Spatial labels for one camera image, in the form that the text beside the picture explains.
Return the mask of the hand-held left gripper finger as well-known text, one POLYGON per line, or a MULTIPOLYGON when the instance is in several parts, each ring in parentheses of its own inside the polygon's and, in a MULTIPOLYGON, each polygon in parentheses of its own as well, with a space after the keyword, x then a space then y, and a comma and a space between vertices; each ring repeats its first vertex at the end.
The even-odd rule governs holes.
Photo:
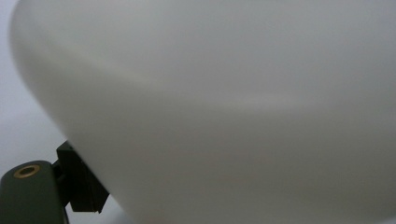
POLYGON ((74 148, 65 141, 56 149, 55 178, 63 206, 74 212, 101 213, 109 196, 74 148))

